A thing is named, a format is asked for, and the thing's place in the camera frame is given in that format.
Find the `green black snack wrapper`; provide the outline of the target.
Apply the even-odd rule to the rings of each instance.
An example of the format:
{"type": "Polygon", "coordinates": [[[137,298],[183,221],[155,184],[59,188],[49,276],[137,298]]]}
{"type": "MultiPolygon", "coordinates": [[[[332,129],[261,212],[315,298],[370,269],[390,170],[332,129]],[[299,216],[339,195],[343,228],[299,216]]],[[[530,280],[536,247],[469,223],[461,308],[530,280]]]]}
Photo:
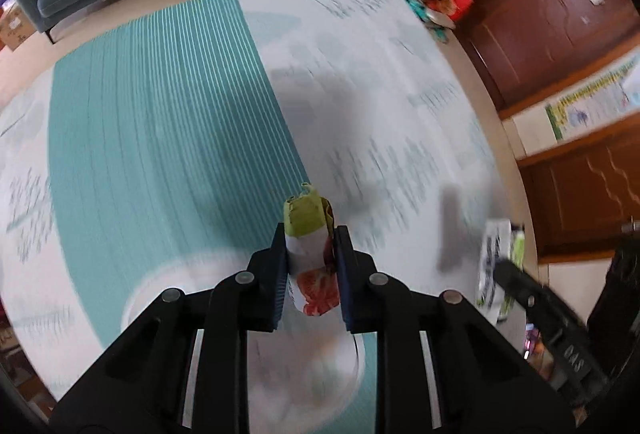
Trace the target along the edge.
{"type": "Polygon", "coordinates": [[[509,261],[518,268],[524,266],[525,230],[510,220],[488,220],[480,247],[480,268],[475,293],[475,306],[494,326],[506,321],[513,300],[506,296],[495,280],[496,266],[509,261]]]}

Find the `giraffe height chart poster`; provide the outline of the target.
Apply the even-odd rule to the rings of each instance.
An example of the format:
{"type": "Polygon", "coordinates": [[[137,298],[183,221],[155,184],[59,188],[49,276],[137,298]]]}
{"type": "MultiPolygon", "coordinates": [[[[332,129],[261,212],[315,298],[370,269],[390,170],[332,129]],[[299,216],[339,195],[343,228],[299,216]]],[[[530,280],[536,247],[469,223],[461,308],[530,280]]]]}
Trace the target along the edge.
{"type": "Polygon", "coordinates": [[[639,110],[639,50],[544,106],[558,142],[639,110]]]}

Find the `teal patterned tablecloth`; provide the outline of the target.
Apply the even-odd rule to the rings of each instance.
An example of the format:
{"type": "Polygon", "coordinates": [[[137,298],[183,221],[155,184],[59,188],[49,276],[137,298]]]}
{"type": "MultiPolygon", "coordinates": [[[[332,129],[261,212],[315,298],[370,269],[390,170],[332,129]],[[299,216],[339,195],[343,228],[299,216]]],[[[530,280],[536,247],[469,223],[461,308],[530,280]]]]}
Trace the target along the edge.
{"type": "MultiPolygon", "coordinates": [[[[63,57],[1,113],[1,301],[54,408],[163,290],[270,248],[303,183],[380,272],[476,308],[486,222],[515,223],[487,99],[405,0],[191,0],[63,57]]],[[[376,337],[287,282],[247,393],[247,433],[377,433],[376,337]]]]}

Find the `red green snack wrapper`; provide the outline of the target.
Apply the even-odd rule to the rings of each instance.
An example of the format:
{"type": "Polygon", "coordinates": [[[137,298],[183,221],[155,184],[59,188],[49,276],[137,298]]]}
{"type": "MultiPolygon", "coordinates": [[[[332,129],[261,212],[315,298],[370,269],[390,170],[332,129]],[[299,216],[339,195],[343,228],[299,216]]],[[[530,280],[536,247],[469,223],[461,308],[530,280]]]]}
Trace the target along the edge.
{"type": "Polygon", "coordinates": [[[294,306],[306,316],[322,316],[340,304],[331,203],[303,183],[300,193],[284,202],[283,218],[294,306]]]}

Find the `cardboard box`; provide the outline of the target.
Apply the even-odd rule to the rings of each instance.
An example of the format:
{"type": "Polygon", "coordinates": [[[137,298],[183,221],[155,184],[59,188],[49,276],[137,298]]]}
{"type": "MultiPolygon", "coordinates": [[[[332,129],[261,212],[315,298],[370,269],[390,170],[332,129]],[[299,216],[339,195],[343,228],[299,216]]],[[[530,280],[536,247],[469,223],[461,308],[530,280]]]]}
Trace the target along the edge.
{"type": "Polygon", "coordinates": [[[0,38],[10,50],[16,50],[36,32],[20,5],[13,5],[0,20],[0,38]]]}

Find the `brown wooden door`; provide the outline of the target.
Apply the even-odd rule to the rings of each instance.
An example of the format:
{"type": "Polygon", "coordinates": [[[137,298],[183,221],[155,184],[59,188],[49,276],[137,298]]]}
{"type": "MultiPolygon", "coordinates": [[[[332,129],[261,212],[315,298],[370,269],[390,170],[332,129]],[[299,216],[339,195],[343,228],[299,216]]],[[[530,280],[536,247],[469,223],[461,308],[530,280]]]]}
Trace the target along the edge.
{"type": "Polygon", "coordinates": [[[638,32],[631,0],[474,0],[457,38],[506,111],[593,70],[638,32]]]}

